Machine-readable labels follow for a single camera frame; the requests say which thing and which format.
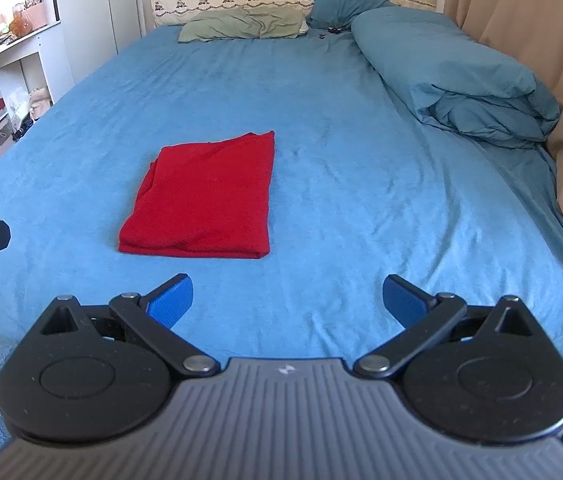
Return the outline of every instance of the pink container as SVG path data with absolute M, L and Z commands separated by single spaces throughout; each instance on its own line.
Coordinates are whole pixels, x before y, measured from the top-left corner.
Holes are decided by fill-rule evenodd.
M 46 17 L 46 2 L 24 9 L 22 11 L 22 16 L 28 20 L 28 23 L 33 25 L 33 30 L 45 27 L 48 25 L 48 18 Z

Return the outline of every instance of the silver bolt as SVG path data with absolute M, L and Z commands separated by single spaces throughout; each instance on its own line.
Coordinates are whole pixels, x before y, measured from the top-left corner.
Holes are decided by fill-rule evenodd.
M 207 355 L 191 355 L 184 359 L 184 368 L 190 372 L 210 372 L 215 367 L 215 359 Z
M 379 374 L 390 368 L 390 361 L 383 355 L 369 354 L 359 359 L 359 367 L 371 374 Z

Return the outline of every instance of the white cabinet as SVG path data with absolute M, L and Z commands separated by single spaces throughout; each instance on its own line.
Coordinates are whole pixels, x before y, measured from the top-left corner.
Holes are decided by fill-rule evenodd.
M 140 38 L 137 0 L 56 0 L 75 83 Z

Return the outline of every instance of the pillow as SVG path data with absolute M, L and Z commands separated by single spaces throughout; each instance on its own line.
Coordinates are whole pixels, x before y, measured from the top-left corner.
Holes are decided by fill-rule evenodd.
M 365 10 L 395 6 L 388 0 L 315 0 L 306 22 L 312 28 L 350 30 L 353 18 Z
M 559 104 L 530 68 L 428 10 L 374 9 L 353 37 L 384 83 L 423 124 L 506 148 L 543 142 Z
M 307 30 L 303 14 L 292 7 L 233 7 L 200 12 L 182 27 L 177 41 L 296 38 Z

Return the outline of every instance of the red folded cloth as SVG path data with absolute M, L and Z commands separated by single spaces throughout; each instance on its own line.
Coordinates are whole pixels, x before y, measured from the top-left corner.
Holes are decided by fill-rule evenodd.
M 120 251 L 186 258 L 266 256 L 274 135 L 162 148 L 120 230 Z

